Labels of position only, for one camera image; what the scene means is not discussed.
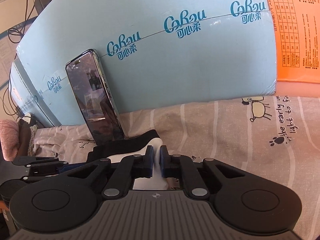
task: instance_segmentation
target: phone screen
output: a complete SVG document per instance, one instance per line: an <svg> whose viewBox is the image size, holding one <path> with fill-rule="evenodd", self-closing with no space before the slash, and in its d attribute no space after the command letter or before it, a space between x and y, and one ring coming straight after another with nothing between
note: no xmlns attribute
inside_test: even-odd
<svg viewBox="0 0 320 240"><path fill-rule="evenodd" d="M66 66L67 75L82 115L97 145L124 139L98 72L95 55L88 51Z"/></svg>

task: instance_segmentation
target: black round knob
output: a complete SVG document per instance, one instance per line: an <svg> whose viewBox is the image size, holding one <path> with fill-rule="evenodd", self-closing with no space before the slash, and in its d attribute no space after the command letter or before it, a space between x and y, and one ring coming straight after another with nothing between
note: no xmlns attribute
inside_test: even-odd
<svg viewBox="0 0 320 240"><path fill-rule="evenodd" d="M263 178L246 177L229 179L213 205L226 223L250 234L291 230L302 210L299 197L291 189Z"/></svg>
<svg viewBox="0 0 320 240"><path fill-rule="evenodd" d="M242 203L254 211L270 211L279 204L278 197L266 190L250 190L241 196Z"/></svg>
<svg viewBox="0 0 320 240"><path fill-rule="evenodd" d="M97 197L81 179L58 175L17 191L9 208L18 228L54 233L86 222L96 211Z"/></svg>
<svg viewBox="0 0 320 240"><path fill-rule="evenodd" d="M27 183L23 182L19 179L11 179L7 180L0 186L0 195L4 203L9 206L9 202L12 196L21 188L28 185Z"/></svg>
<svg viewBox="0 0 320 240"><path fill-rule="evenodd" d="M68 193L49 189L36 194L33 199L33 205L42 211L55 211L64 208L70 201Z"/></svg>

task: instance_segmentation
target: size chart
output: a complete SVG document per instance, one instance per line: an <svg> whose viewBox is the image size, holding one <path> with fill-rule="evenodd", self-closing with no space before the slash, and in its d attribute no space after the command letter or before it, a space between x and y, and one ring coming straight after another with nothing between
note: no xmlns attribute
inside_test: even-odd
<svg viewBox="0 0 320 240"><path fill-rule="evenodd" d="M282 66L300 67L297 16L293 0L273 0L281 39Z"/></svg>

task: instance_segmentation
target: gray ribbed plate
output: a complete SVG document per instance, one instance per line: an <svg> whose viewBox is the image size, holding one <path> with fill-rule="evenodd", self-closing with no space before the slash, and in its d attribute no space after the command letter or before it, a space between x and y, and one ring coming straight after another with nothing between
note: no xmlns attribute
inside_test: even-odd
<svg viewBox="0 0 320 240"><path fill-rule="evenodd" d="M135 191L105 201L97 214L78 228L57 234L19 230L11 240L298 240L292 232L251 236L219 220L205 201L183 191Z"/></svg>

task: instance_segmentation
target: power adapter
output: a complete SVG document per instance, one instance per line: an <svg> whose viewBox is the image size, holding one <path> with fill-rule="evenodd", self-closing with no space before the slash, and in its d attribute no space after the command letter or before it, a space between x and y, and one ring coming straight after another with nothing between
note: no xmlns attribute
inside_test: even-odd
<svg viewBox="0 0 320 240"><path fill-rule="evenodd" d="M35 0L35 8L38 15L43 11L43 9L51 2L52 0Z"/></svg>

